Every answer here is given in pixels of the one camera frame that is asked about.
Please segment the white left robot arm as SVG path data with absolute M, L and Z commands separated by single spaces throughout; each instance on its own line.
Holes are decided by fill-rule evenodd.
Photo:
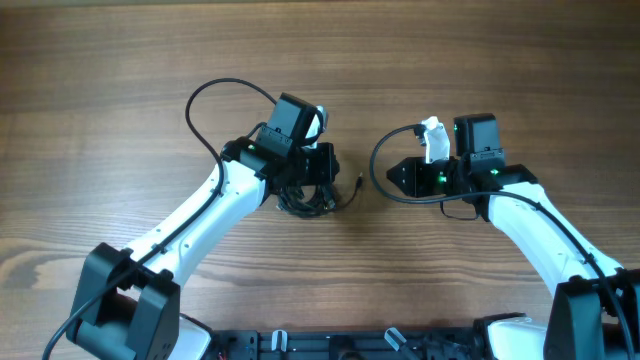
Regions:
M 268 122 L 216 153 L 210 178 L 154 230 L 122 249 L 101 243 L 89 253 L 58 334 L 99 359 L 212 358 L 214 332 L 182 313 L 182 289 L 270 195 L 334 181 L 333 147 L 318 140 L 327 117 L 282 94 Z

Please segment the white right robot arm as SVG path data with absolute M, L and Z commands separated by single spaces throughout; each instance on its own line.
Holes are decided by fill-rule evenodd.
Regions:
M 425 153 L 387 171 L 401 192 L 396 201 L 472 205 L 518 247 L 552 295 L 545 325 L 520 313 L 476 320 L 474 357 L 638 358 L 639 272 L 591 244 L 525 166 L 507 164 L 494 115 L 457 117 L 451 132 L 435 116 L 408 129 Z

